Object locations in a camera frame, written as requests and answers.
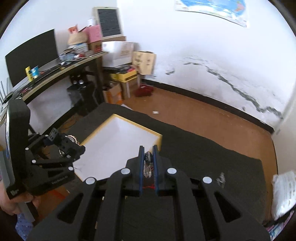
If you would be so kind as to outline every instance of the paper bag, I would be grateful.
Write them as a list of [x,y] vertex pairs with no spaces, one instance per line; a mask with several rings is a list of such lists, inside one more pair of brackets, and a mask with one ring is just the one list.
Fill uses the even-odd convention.
[[142,75],[152,74],[156,54],[148,51],[138,51],[133,53],[133,65],[138,73]]

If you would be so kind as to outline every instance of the black baseboard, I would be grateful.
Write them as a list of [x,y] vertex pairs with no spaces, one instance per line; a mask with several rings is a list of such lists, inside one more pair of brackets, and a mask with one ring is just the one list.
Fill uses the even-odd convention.
[[80,105],[75,105],[70,110],[68,110],[65,114],[63,114],[59,119],[57,119],[42,135],[49,134],[53,128],[58,129],[61,127],[68,119],[70,119],[74,114],[76,114]]
[[181,94],[181,95],[184,95],[184,96],[187,96],[187,97],[190,97],[190,98],[193,98],[193,99],[196,99],[196,100],[199,100],[199,101],[202,101],[202,102],[205,102],[207,104],[210,104],[210,105],[213,105],[213,106],[216,106],[222,110],[226,110],[232,114],[235,114],[249,122],[252,122],[254,123],[255,125],[263,128],[264,130],[267,130],[268,132],[270,132],[271,134],[274,132],[274,129],[261,122],[260,120],[256,119],[255,117],[247,114],[246,112],[242,111],[242,110],[239,110],[235,107],[232,107],[230,105],[227,105],[225,103],[222,103],[218,100],[215,100],[215,99],[212,99],[210,97],[207,97],[207,96],[203,96],[201,94],[198,94],[196,92],[192,92],[192,91],[189,91],[189,90],[185,90],[185,89],[182,89],[182,88],[179,88],[179,87],[175,87],[175,86],[172,86],[172,85],[167,85],[167,84],[162,84],[162,83],[159,83],[159,82],[156,82],[156,81],[152,81],[152,80],[145,80],[143,79],[142,80],[144,83],[148,84],[148,85],[152,85],[152,86],[155,86],[157,88],[160,88],[160,89],[163,89],[163,90],[167,90],[167,91],[171,91],[171,92],[175,92],[177,94]]

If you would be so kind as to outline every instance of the computer monitor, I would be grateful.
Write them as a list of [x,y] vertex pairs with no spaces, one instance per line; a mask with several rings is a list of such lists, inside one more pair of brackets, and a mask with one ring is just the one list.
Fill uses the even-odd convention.
[[12,86],[16,86],[26,77],[25,69],[28,66],[31,69],[36,66],[41,67],[57,58],[58,53],[53,29],[18,46],[5,56]]

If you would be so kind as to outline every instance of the woven basket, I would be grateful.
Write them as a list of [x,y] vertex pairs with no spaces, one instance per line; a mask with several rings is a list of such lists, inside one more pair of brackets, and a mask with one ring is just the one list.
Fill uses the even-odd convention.
[[87,42],[87,35],[84,32],[70,34],[68,45],[75,45]]

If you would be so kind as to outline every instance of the wall stain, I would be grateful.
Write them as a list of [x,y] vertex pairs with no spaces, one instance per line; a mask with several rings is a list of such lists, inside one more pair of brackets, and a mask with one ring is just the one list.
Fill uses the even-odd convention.
[[199,61],[205,61],[208,62],[207,60],[201,59],[201,58],[191,58],[191,57],[187,57],[188,59],[193,59],[193,60],[199,60]]
[[183,64],[183,65],[188,65],[188,64],[201,65],[201,64],[199,64],[199,63],[192,63],[192,62],[188,62],[188,63],[185,63],[185,64]]
[[256,110],[258,112],[261,113],[265,113],[266,111],[273,113],[274,115],[276,115],[277,117],[283,119],[282,114],[280,111],[276,110],[273,107],[267,106],[265,108],[261,108],[259,103],[256,101],[256,99],[244,92],[242,92],[241,90],[237,89],[233,84],[231,84],[227,79],[223,78],[219,73],[215,72],[213,69],[210,69],[208,66],[206,66],[207,68],[207,72],[209,72],[210,74],[213,74],[214,76],[217,76],[219,80],[225,82],[226,84],[228,84],[232,90],[236,93],[238,93],[240,96],[242,96],[244,99],[246,99],[247,101],[250,101],[256,108]]
[[173,69],[172,71],[167,71],[165,74],[166,75],[171,75],[171,74],[174,74],[175,73],[175,69]]

